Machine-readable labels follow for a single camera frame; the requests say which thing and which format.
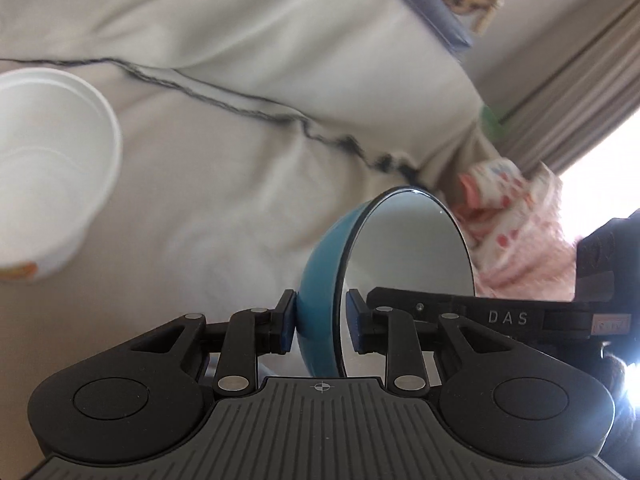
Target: triangular cutout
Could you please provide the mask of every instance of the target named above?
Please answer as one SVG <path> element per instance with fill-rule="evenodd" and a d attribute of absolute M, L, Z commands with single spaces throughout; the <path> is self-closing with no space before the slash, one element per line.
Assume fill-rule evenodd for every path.
<path fill-rule="evenodd" d="M 477 354 L 491 354 L 494 352 L 507 352 L 510 348 L 502 343 L 490 339 L 489 337 L 476 332 L 468 326 L 460 327 L 460 332 L 465 337 L 466 342 Z"/>
<path fill-rule="evenodd" d="M 134 352 L 151 352 L 154 354 L 166 354 L 173 348 L 180 334 L 184 330 L 183 326 L 174 326 L 165 332 L 159 333 L 143 342 L 138 343 L 131 349 Z"/>

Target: curtain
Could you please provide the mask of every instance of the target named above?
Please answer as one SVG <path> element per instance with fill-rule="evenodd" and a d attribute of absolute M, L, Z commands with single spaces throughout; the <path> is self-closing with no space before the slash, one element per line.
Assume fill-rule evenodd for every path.
<path fill-rule="evenodd" d="M 640 0 L 502 118 L 496 144 L 525 175 L 568 168 L 640 108 Z"/>

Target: gray ribbed surface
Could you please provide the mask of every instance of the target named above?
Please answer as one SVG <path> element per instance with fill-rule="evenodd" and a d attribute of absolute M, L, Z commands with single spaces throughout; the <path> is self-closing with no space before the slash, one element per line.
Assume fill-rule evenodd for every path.
<path fill-rule="evenodd" d="M 428 405 L 373 379 L 270 378 L 219 403 L 182 447 L 149 462 L 95 468 L 53 458 L 33 480 L 594 480 L 620 478 L 594 458 L 554 468 L 494 462 L 460 446 Z"/>

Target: pink fabric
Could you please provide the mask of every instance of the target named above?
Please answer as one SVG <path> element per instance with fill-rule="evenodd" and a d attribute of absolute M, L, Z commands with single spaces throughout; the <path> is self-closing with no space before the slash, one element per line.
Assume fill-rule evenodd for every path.
<path fill-rule="evenodd" d="M 575 245 L 559 223 L 560 179 L 541 164 L 526 180 L 501 158 L 474 165 L 460 182 L 465 203 L 453 212 L 469 246 L 477 295 L 573 299 Z"/>

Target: white container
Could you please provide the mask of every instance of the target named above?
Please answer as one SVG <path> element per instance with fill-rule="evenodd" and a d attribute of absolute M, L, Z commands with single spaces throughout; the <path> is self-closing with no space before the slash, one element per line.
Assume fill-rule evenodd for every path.
<path fill-rule="evenodd" d="M 50 68 L 0 75 L 0 280 L 63 267 L 107 201 L 122 135 L 89 83 Z"/>

